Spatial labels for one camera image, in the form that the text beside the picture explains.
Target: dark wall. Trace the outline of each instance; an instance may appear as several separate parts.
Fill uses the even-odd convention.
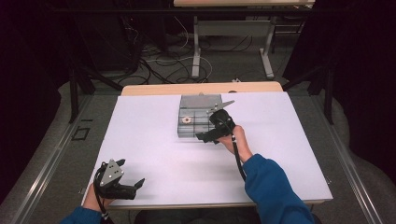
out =
[[[0,32],[2,202],[50,126],[68,76],[37,1],[2,1]]]
[[[346,6],[351,9],[345,16],[308,19],[284,77],[294,80],[335,59],[334,97],[349,122],[349,147],[396,183],[396,4],[323,0],[315,4]]]
[[[116,1],[65,0],[71,8],[116,9]],[[71,15],[81,40],[92,58],[92,67],[99,71],[122,71],[134,67],[128,40],[120,17],[115,15]]]

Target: blue jacket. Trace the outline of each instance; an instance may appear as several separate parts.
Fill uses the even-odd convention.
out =
[[[243,168],[247,175],[245,191],[257,204],[262,223],[314,223],[308,207],[292,190],[285,172],[272,160],[256,154]],[[100,223],[99,212],[78,207],[62,224]]]

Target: desk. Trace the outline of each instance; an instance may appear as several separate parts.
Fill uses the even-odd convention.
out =
[[[226,109],[244,126],[252,151],[277,161],[302,200],[332,199],[290,98],[278,83],[174,84],[128,86],[119,97],[92,177],[102,161],[125,159],[121,184],[146,182],[134,200],[116,200],[111,208],[254,204],[234,156],[223,145],[177,137],[180,94],[200,92],[221,93],[223,102],[235,100]]]
[[[175,0],[176,7],[275,7],[313,5],[315,0]],[[270,21],[198,21],[194,17],[194,57],[192,77],[199,76],[201,49],[200,35],[254,35],[265,36],[264,48],[260,49],[262,64],[268,79],[274,79],[268,51],[276,25],[276,17]]]

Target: wrist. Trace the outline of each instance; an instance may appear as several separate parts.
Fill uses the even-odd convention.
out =
[[[239,158],[241,162],[245,163],[250,157],[252,157],[253,154],[251,153],[250,150],[244,150],[239,152]]]
[[[98,204],[97,201],[95,201],[95,202],[87,202],[87,201],[85,201],[84,204],[82,205],[82,207],[91,209],[91,210],[96,211],[96,212],[100,212],[100,213],[102,212],[102,210],[100,209],[99,204]]]

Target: gray floor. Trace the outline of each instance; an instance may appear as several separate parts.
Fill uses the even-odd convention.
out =
[[[211,44],[211,49],[231,49],[242,39],[243,37],[216,37],[208,38],[206,43]],[[265,81],[258,52],[260,41],[259,38],[254,38],[252,45],[241,52],[204,50],[202,56],[207,58],[210,65],[203,63],[203,66],[207,71],[210,68],[213,70],[209,81],[229,82],[234,78],[239,78],[241,81]],[[276,81],[281,84],[286,82],[281,74],[295,41],[295,35],[279,36],[276,40],[276,52],[270,54]],[[243,49],[247,44],[248,41],[244,42],[239,46],[240,49]],[[173,50],[180,54],[188,52],[180,47],[174,47]],[[188,52],[185,57],[188,56],[191,56],[191,52]],[[153,60],[155,57],[151,56],[147,59]],[[184,64],[191,63],[188,60],[183,62]],[[179,64],[166,67],[156,63],[150,64],[154,70],[164,76],[182,67]],[[170,79],[176,81],[178,77],[186,76],[183,71],[183,69],[179,70]],[[147,76],[147,71],[139,69],[135,75]],[[121,84],[136,84],[138,82],[141,82],[141,79],[128,78]],[[150,84],[155,83],[161,82],[155,77],[151,77]],[[305,90],[306,84],[302,83],[290,90],[290,99],[295,106],[323,174],[331,181],[329,186],[334,197],[330,202],[315,206],[313,212],[320,217],[323,223],[381,223],[381,219],[383,223],[392,223],[393,220],[396,220],[396,205],[392,200],[396,195],[394,185],[373,165],[351,155],[354,163],[349,167],[349,170],[356,168],[357,174],[359,174],[358,178],[365,187],[363,189],[367,190],[367,192],[363,192],[363,200],[357,197],[362,189],[354,187],[356,179],[351,180],[347,174],[348,167],[343,165],[343,158],[340,159],[340,153],[337,152],[339,146],[334,143],[332,129],[329,129],[319,111],[318,105],[320,104],[318,102],[322,100],[322,96],[308,96]],[[94,96],[84,97],[81,95],[80,101],[82,105],[85,105],[85,109],[81,111],[80,117],[72,126],[68,125],[70,116],[68,86],[66,84],[60,88],[63,99],[56,118],[18,183],[1,204],[1,223],[20,223],[20,220],[24,220],[25,223],[56,223],[80,204],[82,195],[78,192],[89,181],[96,155],[119,94],[100,82],[95,82],[95,86],[97,92]],[[336,130],[336,136],[339,137],[338,144],[347,146],[348,126],[342,107],[334,102],[332,111],[335,122],[332,128]],[[72,136],[64,136],[65,133],[74,133],[78,128],[90,128],[85,141],[72,141],[70,140]],[[55,162],[56,166],[52,167],[52,172],[43,173],[43,167],[49,164],[49,158],[53,155],[59,159],[58,162]],[[43,175],[50,182],[44,184],[43,189],[35,193],[32,186],[39,183],[37,178]],[[35,195],[37,200],[27,201],[29,195]],[[28,205],[28,209],[22,209],[22,205]],[[111,216],[116,223],[128,223],[136,212],[112,211]],[[375,212],[381,216],[381,219],[370,218],[371,214],[376,215]],[[25,214],[26,217],[17,217],[20,214]]]

